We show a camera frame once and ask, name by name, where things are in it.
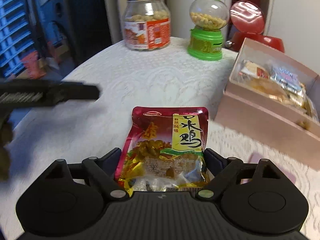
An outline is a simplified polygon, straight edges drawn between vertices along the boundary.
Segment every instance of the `open box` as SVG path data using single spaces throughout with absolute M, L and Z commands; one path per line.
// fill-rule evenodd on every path
M 293 106 L 237 82 L 235 77 L 242 69 L 244 59 L 261 66 L 269 61 L 277 62 L 297 74 L 320 116 L 319 75 L 282 52 L 246 38 L 235 60 L 215 121 L 319 170 L 320 123 Z M 307 124 L 308 130 L 297 125 L 301 122 Z

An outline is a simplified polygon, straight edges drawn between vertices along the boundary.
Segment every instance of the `lace tablecloth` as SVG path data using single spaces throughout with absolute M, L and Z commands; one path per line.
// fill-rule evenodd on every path
M 66 102 L 55 108 L 30 111 L 15 129 L 10 144 L 10 181 L 0 184 L 0 226 L 8 240 L 22 232 L 15 204 L 28 186 L 55 160 L 79 163 L 122 148 L 135 106 L 205 106 L 209 110 L 207 147 L 224 157 L 248 161 L 253 151 L 293 173 L 295 185 L 309 202 L 301 232 L 320 239 L 320 172 L 279 151 L 213 121 L 236 53 L 223 50 L 217 62 L 187 54 L 188 41 L 172 38 L 165 49 L 138 52 L 119 42 L 76 68 L 68 81 L 99 84 L 96 102 Z

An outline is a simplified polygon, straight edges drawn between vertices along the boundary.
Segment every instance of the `ribbed black surface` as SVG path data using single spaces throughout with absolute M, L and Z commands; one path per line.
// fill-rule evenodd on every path
M 20 240 L 49 239 L 23 234 Z M 188 192 L 136 192 L 126 202 L 112 203 L 105 215 L 91 228 L 68 237 L 51 240 L 305 240 L 299 232 L 285 236 L 256 236 L 234 228 L 216 206 L 193 199 Z

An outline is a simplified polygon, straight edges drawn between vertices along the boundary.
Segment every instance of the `green candy dispenser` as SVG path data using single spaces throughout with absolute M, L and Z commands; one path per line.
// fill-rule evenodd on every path
M 196 25 L 191 29 L 188 53 L 202 60 L 222 58 L 223 36 L 220 29 L 229 21 L 229 10 L 220 0 L 195 0 L 190 17 Z

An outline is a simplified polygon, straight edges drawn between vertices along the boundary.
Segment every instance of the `red snack bag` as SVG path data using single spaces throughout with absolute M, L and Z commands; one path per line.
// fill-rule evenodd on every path
M 205 107 L 135 107 L 116 180 L 130 195 L 198 191 L 208 182 L 203 158 L 208 118 Z

